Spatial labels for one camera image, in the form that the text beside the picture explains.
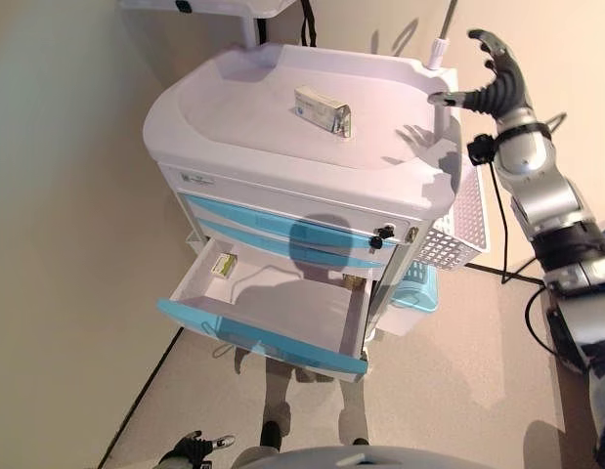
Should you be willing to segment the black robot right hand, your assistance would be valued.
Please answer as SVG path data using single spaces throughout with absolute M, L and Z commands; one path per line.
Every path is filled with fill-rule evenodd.
M 518 108 L 532 107 L 527 86 L 509 46 L 495 34 L 484 29 L 470 29 L 470 39 L 480 43 L 480 49 L 490 57 L 485 68 L 495 78 L 486 86 L 469 92 L 437 92 L 428 96 L 428 103 L 441 107 L 460 107 L 500 119 Z

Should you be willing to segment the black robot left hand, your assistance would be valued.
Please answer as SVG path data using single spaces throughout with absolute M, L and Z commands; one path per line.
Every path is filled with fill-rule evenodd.
M 193 468 L 200 468 L 205 458 L 214 450 L 231 447 L 236 442 L 234 435 L 225 435 L 214 440 L 203 439 L 200 431 L 183 437 L 172 449 L 174 457 L 185 458 Z

